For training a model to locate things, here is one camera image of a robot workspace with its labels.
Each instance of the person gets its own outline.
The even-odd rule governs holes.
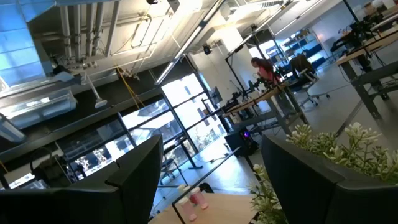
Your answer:
[[[269,60],[264,60],[254,57],[251,59],[251,65],[254,68],[259,69],[257,74],[260,77],[274,82],[275,85],[278,84],[278,80],[274,73],[274,67],[272,65],[272,62],[270,62]],[[293,109],[292,105],[290,104],[290,101],[287,99],[286,94],[284,92],[281,92],[278,95],[276,95],[275,99],[285,116],[295,114],[295,110]]]

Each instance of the computer tower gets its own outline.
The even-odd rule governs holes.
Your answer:
[[[251,133],[246,128],[229,133],[225,136],[225,141],[229,144],[232,151],[241,147],[240,150],[234,153],[236,157],[250,156],[259,148],[258,143],[253,140]]]

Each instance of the desk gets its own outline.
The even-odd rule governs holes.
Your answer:
[[[281,85],[279,85],[278,88],[274,88],[273,90],[271,90],[270,92],[267,93],[263,93],[261,96],[253,99],[253,100],[249,100],[247,102],[241,103],[239,105],[236,105],[234,107],[232,107],[231,109],[229,109],[227,111],[227,113],[225,113],[223,115],[223,118],[229,118],[230,116],[234,116],[235,113],[244,110],[246,108],[249,108],[250,106],[253,105],[257,105],[259,102],[261,101],[266,101],[269,105],[269,107],[271,108],[271,112],[268,112],[266,114],[262,114],[258,117],[243,121],[241,123],[244,124],[244,126],[249,126],[252,124],[257,124],[261,121],[266,121],[267,119],[272,119],[272,118],[276,118],[277,119],[277,126],[280,126],[285,134],[291,134],[291,131],[289,129],[289,126],[297,119],[297,118],[301,118],[301,120],[305,123],[308,124],[307,118],[304,115],[304,112],[302,111],[299,103],[297,102],[297,100],[294,98],[293,93],[291,92],[290,88],[288,87],[289,83],[283,83]],[[290,102],[293,105],[293,108],[296,111],[296,114],[293,115],[291,118],[287,119],[286,116],[282,117],[282,115],[279,113],[279,110],[277,109],[276,105],[274,104],[274,102],[271,100],[271,97],[280,94],[281,92],[284,92],[287,97],[290,99]],[[269,128],[265,128],[262,129],[261,131],[265,131],[267,129],[271,129],[274,128],[275,126],[272,125]]]
[[[204,194],[204,196],[209,203],[209,207],[206,210],[202,210],[200,206],[196,206],[195,213],[198,218],[192,223],[247,224],[257,213],[251,208],[251,196],[224,194]],[[181,206],[176,205],[176,207],[183,214]],[[185,223],[191,223],[184,215],[182,216]],[[180,222],[172,206],[169,206],[151,220],[149,224],[176,224]]]
[[[381,115],[379,114],[376,105],[373,103],[373,99],[377,95],[381,95],[383,100],[388,100],[386,93],[398,89],[396,86],[383,88],[380,82],[380,79],[397,73],[397,62],[382,68],[378,68],[377,70],[372,70],[368,64],[367,58],[364,56],[366,53],[365,49],[367,51],[375,50],[380,47],[385,47],[398,40],[398,32],[395,28],[391,28],[383,33],[380,33],[380,36],[381,37],[376,38],[377,40],[370,39],[366,41],[364,43],[364,48],[361,50],[358,50],[350,55],[344,55],[336,61],[336,64],[341,66],[344,72],[347,74],[352,86],[355,88],[359,97],[361,97],[363,103],[374,119],[380,119]],[[366,72],[364,75],[357,76],[351,64],[349,63],[349,61],[352,59],[358,59],[358,62]],[[364,85],[367,83],[370,83],[373,86],[376,91],[375,94],[369,95],[368,91],[364,87]]]

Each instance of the floor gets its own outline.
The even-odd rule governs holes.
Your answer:
[[[377,54],[386,64],[395,62],[398,60],[398,54],[394,52],[397,48],[398,43],[394,43],[387,48],[377,51]],[[380,67],[379,62],[375,58],[371,60],[371,65],[373,68]],[[353,64],[353,67],[357,73],[361,73],[355,64]],[[308,102],[305,104],[303,110],[314,133],[336,132],[344,121],[346,121],[360,99],[354,88],[346,81],[346,75],[338,66],[331,64],[322,71],[318,71],[318,76],[320,80],[311,88],[310,94],[329,92],[331,98],[327,99],[325,96],[321,96],[318,100],[319,106],[315,107],[311,102]],[[389,93],[389,96],[391,98],[389,101],[382,101],[380,97],[374,100],[382,115],[381,120],[375,121],[366,107],[362,106],[350,123],[359,122],[365,128],[372,128],[372,130],[382,133],[382,136],[379,138],[379,144],[389,149],[398,149],[398,138],[396,137],[398,133],[398,91]],[[296,98],[300,101],[304,96],[297,94]],[[268,130],[264,134],[273,134],[278,138],[285,139],[285,133],[279,128]],[[339,142],[344,143],[346,141],[347,137],[343,133],[339,137]],[[217,160],[214,163],[207,161],[223,157],[223,154],[226,152],[228,152],[228,149],[224,146],[224,139],[220,138],[194,158],[198,166],[203,165],[202,169],[187,169],[190,163],[185,163],[181,168],[187,182],[193,184],[198,181],[222,160]],[[261,153],[257,151],[251,156],[251,160],[253,164],[261,164]],[[255,181],[254,175],[244,158],[237,159],[234,156],[229,158],[204,180],[216,192],[227,194],[248,194],[248,185],[253,181]],[[183,184],[183,180],[178,174],[175,179],[165,179],[164,182],[175,185]],[[158,210],[162,211],[177,197],[177,189],[158,189],[154,200],[153,214]]]

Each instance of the woman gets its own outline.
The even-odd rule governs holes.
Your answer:
[[[251,65],[254,68],[259,69],[258,71],[259,76],[265,78],[266,80],[274,82],[275,85],[278,84],[277,77],[274,73],[274,67],[272,66],[272,63],[270,61],[254,57],[251,59]],[[284,116],[295,114],[295,110],[293,109],[292,105],[290,104],[290,101],[287,99],[284,92],[276,95],[275,99],[279,107],[281,108]]]

